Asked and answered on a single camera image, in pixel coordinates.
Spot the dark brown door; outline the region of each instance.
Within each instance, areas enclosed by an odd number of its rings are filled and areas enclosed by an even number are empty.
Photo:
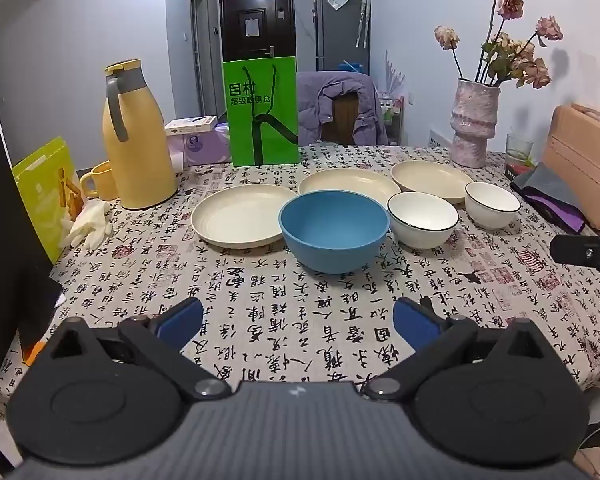
[[[225,61],[296,55],[294,0],[220,0]]]

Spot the metal screw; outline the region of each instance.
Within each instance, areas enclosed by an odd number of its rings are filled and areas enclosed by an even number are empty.
[[[400,390],[400,383],[395,379],[383,377],[371,381],[369,389],[378,395],[391,395]]]
[[[225,386],[218,379],[203,379],[196,383],[197,393],[204,397],[216,396],[224,392]]]

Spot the cream plate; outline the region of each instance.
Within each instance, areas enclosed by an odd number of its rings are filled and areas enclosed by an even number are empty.
[[[251,249],[282,238],[278,215],[293,191],[248,184],[213,193],[191,213],[191,226],[203,239],[227,249]]]
[[[301,195],[311,191],[337,189],[368,196],[386,208],[389,199],[400,193],[400,187],[387,177],[372,171],[341,168],[314,173],[298,186]]]
[[[470,176],[452,166],[424,160],[396,164],[391,169],[391,177],[404,191],[429,193],[452,204],[464,200],[464,188],[473,182]]]

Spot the calligraphy print tablecloth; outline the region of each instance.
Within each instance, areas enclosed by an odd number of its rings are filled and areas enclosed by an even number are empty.
[[[404,160],[448,164],[444,150],[310,146],[294,166],[191,168],[172,200],[145,212],[116,205],[113,237],[97,250],[77,248],[62,257],[52,277],[67,302],[49,334],[69,316],[114,326],[196,295],[205,305],[204,323],[183,353],[232,386],[241,380],[360,385],[411,354],[392,323],[395,299],[409,296],[430,301],[439,316],[463,314],[487,327],[529,317],[582,387],[600,386],[600,274],[554,264],[548,247],[557,230],[527,205],[497,232],[478,228],[461,210],[451,239],[431,251],[410,250],[389,234],[377,258],[338,276],[300,266],[283,242],[220,250],[189,225],[191,209],[219,189],[266,183],[295,190],[318,170],[389,175]],[[463,171],[507,187],[503,168],[504,156],[490,153],[487,167]],[[14,343],[0,374],[0,416],[25,370]]]

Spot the wooden chair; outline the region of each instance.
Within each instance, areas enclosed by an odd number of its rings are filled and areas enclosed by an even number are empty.
[[[333,100],[333,121],[322,125],[322,140],[343,146],[355,144],[353,129],[358,118],[358,94],[350,93]]]

